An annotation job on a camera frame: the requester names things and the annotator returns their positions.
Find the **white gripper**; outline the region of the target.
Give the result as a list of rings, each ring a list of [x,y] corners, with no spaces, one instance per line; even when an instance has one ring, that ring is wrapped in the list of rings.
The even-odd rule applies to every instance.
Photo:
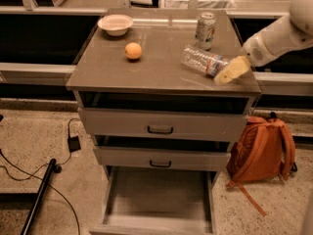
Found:
[[[266,47],[261,32],[255,33],[243,44],[241,53],[244,56],[233,59],[214,77],[216,84],[224,85],[238,79],[250,71],[250,64],[253,67],[263,67],[277,59]]]

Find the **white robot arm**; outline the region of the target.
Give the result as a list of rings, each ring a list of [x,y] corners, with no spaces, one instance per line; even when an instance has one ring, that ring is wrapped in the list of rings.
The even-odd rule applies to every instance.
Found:
[[[250,37],[242,47],[242,55],[220,71],[214,82],[228,84],[247,73],[251,67],[265,66],[287,52],[312,46],[313,0],[291,0],[289,13]]]

